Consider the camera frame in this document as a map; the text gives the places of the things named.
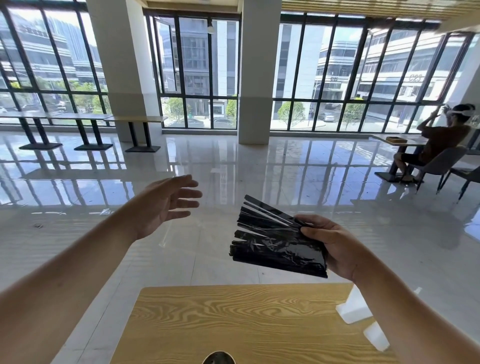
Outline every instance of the tiled floor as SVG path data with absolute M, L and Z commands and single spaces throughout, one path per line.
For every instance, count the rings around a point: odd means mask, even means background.
M 136 242 L 65 343 L 55 363 L 108 363 L 145 286 L 325 282 L 233 262 L 229 244 L 245 194 L 289 213 L 315 212 L 348 227 L 452 323 L 480 341 L 480 186 L 456 204 L 462 180 L 439 195 L 438 177 L 413 188 L 380 180 L 393 147 L 369 140 L 271 138 L 239 146 L 234 136 L 165 135 L 155 154 L 114 148 L 22 151 L 0 134 L 0 288 L 54 256 L 149 182 L 192 173 L 204 192 L 191 217 Z M 459 164 L 480 165 L 480 157 Z M 333 273 L 328 281 L 341 278 Z

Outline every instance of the t-shirt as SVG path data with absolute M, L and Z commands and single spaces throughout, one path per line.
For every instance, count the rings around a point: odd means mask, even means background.
M 457 146 L 470 132 L 468 125 L 456 126 L 427 126 L 421 135 L 428 138 L 419 160 L 428 163 L 445 149 Z

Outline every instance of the black plastic bag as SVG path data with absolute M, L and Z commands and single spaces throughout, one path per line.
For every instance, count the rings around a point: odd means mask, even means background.
M 249 195 L 245 196 L 230 256 L 233 260 L 327 278 L 327 251 L 322 242 L 300 232 L 302 223 Z

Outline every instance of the chair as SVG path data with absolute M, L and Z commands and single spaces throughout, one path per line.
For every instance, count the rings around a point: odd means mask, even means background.
M 445 182 L 447 182 L 448 177 L 450 177 L 450 174 L 452 173 L 466 180 L 462 186 L 462 189 L 460 190 L 460 197 L 458 198 L 459 201 L 463 197 L 463 194 L 467 190 L 468 184 L 470 182 L 480 183 L 480 167 L 476 167 L 474 170 L 469 168 L 451 168 L 447 176 L 445 177 L 444 182 L 440 186 L 440 189 L 443 188 Z
M 411 168 L 416 168 L 420 171 L 420 180 L 417 183 L 417 190 L 415 193 L 418 192 L 422 182 L 423 177 L 426 173 L 435 174 L 440 176 L 440 182 L 437 186 L 437 193 L 439 193 L 442 182 L 444 180 L 444 176 L 450 169 L 457 163 L 467 152 L 467 148 L 464 146 L 455 146 L 452 148 L 447 148 L 439 155 L 437 155 L 434 159 L 432 159 L 429 163 L 425 164 L 424 166 L 417 166 L 414 164 L 409 164 L 408 166 Z

